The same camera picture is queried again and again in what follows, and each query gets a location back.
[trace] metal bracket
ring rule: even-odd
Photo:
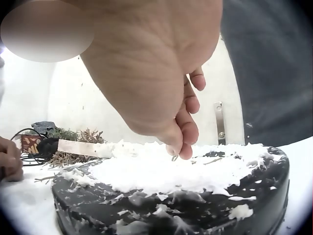
[[[226,133],[225,133],[222,102],[214,103],[214,111],[215,111],[216,125],[217,125],[218,144],[226,145]]]

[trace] dark gray fabric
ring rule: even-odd
[[[246,143],[282,146],[311,137],[312,26],[303,11],[289,0],[224,0],[221,34]]]

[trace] black cable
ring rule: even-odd
[[[38,131],[34,130],[33,128],[24,128],[22,130],[20,130],[19,132],[17,132],[10,140],[13,140],[18,134],[20,134],[23,131],[34,131],[38,134],[38,136],[42,136],[44,138],[48,138],[48,136],[44,135],[44,134],[40,134]],[[43,165],[47,162],[47,158],[44,157],[42,154],[27,154],[26,156],[21,156],[21,160],[23,162],[33,162],[36,161],[37,164],[23,164],[23,166],[40,166]]]
[[[13,139],[14,139],[18,134],[20,134],[21,132],[23,132],[23,131],[28,131],[28,130],[36,132],[39,136],[43,136],[43,137],[45,137],[45,138],[48,138],[46,135],[40,134],[38,131],[34,130],[33,128],[24,128],[24,129],[20,130],[19,132],[17,132],[10,140],[13,140]]]

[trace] black round platform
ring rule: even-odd
[[[72,192],[76,183],[64,179],[59,174],[53,180],[52,186],[59,225],[65,235],[275,234],[287,207],[289,161],[279,149],[269,147],[268,152],[282,155],[282,158],[278,162],[265,159],[265,167],[253,170],[251,175],[240,181],[240,186],[232,185],[228,188],[228,192],[234,196],[257,196],[254,201],[231,201],[224,195],[205,192],[200,195],[206,203],[188,199],[171,203],[173,195],[169,195],[164,201],[151,196],[138,207],[127,198],[135,192],[132,191],[124,193],[123,198],[111,205],[107,200],[116,198],[120,192],[114,192],[105,184],[82,187]],[[210,152],[204,157],[216,154],[224,153]],[[78,169],[88,175],[88,168],[92,164],[99,163],[88,163]],[[171,208],[172,210],[167,212],[170,216],[154,215],[158,204]],[[253,209],[253,215],[243,220],[230,220],[230,209],[243,204]],[[121,219],[125,226],[116,231],[116,223]]]

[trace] hand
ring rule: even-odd
[[[5,167],[7,181],[20,181],[23,178],[21,151],[13,141],[0,137],[0,167]]]
[[[191,84],[204,89],[201,65],[218,42],[222,1],[63,1],[94,20],[81,58],[126,124],[189,159],[198,139],[191,114],[200,107]]]

